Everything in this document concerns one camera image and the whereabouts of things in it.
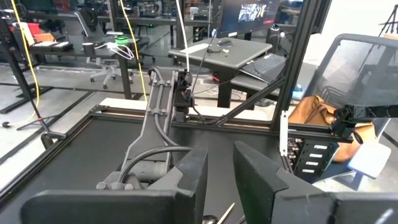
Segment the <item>yellow cable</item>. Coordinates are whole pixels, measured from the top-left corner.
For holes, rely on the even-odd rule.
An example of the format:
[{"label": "yellow cable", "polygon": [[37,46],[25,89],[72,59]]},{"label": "yellow cable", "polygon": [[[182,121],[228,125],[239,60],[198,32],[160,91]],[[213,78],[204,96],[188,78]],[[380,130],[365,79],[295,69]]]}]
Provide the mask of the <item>yellow cable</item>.
[{"label": "yellow cable", "polygon": [[[29,62],[29,67],[30,70],[32,72],[33,75],[33,79],[35,81],[35,87],[36,87],[36,107],[39,107],[40,104],[40,91],[39,91],[39,83],[37,82],[37,78],[36,78],[36,73],[35,70],[33,69],[33,65],[32,65],[32,61],[30,59],[30,54],[29,54],[29,49],[27,46],[27,41],[26,41],[26,37],[24,35],[24,28],[21,26],[21,19],[19,18],[18,15],[18,11],[17,11],[17,6],[15,4],[14,0],[11,0],[11,4],[12,4],[12,8],[14,10],[15,16],[17,17],[17,22],[19,24],[19,28],[21,29],[21,33],[22,33],[22,40],[24,41],[24,47],[25,47],[25,53],[26,53],[26,57],[27,57],[27,61]],[[25,123],[26,121],[30,120],[33,118],[33,116],[35,116],[35,111],[33,111],[33,113],[30,115],[30,117],[24,121],[20,121],[20,122],[16,122],[16,123],[12,123],[12,125],[16,125],[16,124],[20,124],[20,123]]]},{"label": "yellow cable", "polygon": [[138,61],[139,75],[141,76],[142,90],[144,91],[145,101],[148,101],[147,95],[146,95],[146,92],[145,92],[144,76],[142,75],[142,68],[141,68],[141,63],[140,63],[141,61],[140,61],[140,58],[138,56],[138,47],[137,47],[137,43],[136,43],[136,38],[134,37],[134,33],[132,32],[132,28],[131,28],[131,25],[130,25],[129,18],[127,17],[126,11],[124,10],[123,0],[120,0],[120,6],[122,7],[122,11],[123,11],[124,17],[126,18],[127,25],[129,26],[129,30],[130,30],[130,34],[132,36],[132,40],[134,41],[134,48],[136,49],[136,57],[137,57],[137,61]]}]

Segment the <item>computer mouse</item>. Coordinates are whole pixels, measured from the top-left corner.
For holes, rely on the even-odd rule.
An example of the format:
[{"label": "computer mouse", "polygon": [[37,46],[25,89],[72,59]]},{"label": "computer mouse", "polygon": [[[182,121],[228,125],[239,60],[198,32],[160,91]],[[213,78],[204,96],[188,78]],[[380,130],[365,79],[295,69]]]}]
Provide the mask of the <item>computer mouse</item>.
[{"label": "computer mouse", "polygon": [[228,40],[228,39],[223,39],[223,40],[220,40],[218,43],[217,43],[217,46],[219,46],[219,47],[232,47],[234,44],[232,43],[232,41],[230,41],[230,40]]},{"label": "computer mouse", "polygon": [[217,224],[218,218],[214,215],[205,215],[203,216],[202,224]]},{"label": "computer mouse", "polygon": [[294,90],[293,91],[303,91],[303,87],[300,85],[300,84],[297,84],[295,87],[294,87]]}]

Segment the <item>keyboard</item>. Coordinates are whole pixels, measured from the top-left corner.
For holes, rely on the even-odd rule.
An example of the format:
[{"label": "keyboard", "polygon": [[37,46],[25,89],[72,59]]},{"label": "keyboard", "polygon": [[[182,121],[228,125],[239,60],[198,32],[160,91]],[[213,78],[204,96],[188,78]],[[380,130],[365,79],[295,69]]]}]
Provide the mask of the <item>keyboard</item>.
[{"label": "keyboard", "polygon": [[274,81],[285,67],[286,58],[267,54],[247,62],[240,71],[266,83]]}]

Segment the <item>brown leather bag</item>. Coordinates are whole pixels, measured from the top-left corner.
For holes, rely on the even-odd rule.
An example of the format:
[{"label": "brown leather bag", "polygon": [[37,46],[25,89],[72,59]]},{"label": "brown leather bag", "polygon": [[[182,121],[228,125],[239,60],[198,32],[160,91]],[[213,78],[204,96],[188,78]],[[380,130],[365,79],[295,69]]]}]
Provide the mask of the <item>brown leather bag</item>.
[{"label": "brown leather bag", "polygon": [[[333,116],[334,112],[335,108],[328,105],[319,96],[308,96],[303,98],[293,110],[292,114],[290,114],[289,122],[329,126],[335,118]],[[355,131],[362,137],[364,142],[376,140],[376,133],[372,123],[357,124]],[[333,161],[344,162],[355,155],[361,145],[353,135],[351,135],[351,137],[354,139],[351,144],[339,143],[340,147],[335,154]]]}]

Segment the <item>white wall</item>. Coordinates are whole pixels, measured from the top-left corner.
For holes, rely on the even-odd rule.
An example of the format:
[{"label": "white wall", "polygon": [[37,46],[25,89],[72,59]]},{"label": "white wall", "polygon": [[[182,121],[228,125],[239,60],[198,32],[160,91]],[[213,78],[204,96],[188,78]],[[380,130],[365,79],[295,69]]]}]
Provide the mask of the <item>white wall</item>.
[{"label": "white wall", "polygon": [[319,65],[339,34],[379,35],[397,0],[332,0],[322,34],[311,36],[304,61]]}]

